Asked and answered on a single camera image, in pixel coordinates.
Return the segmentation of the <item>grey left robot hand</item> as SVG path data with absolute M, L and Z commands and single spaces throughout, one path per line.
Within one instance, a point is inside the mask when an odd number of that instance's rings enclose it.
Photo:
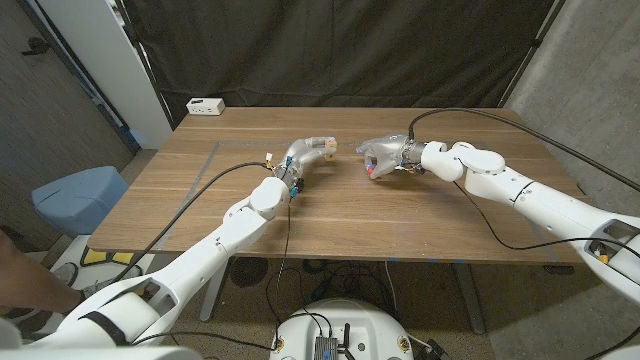
M 275 168 L 275 176 L 289 188 L 302 177 L 306 165 L 336 152 L 334 137 L 310 137 L 294 141 Z

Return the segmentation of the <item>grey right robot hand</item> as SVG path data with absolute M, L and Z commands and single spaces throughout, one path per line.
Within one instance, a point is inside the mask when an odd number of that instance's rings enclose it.
M 356 148 L 364 156 L 365 168 L 370 179 L 376 179 L 395 170 L 422 170 L 421 155 L 424 142 L 406 135 L 387 135 L 364 141 Z

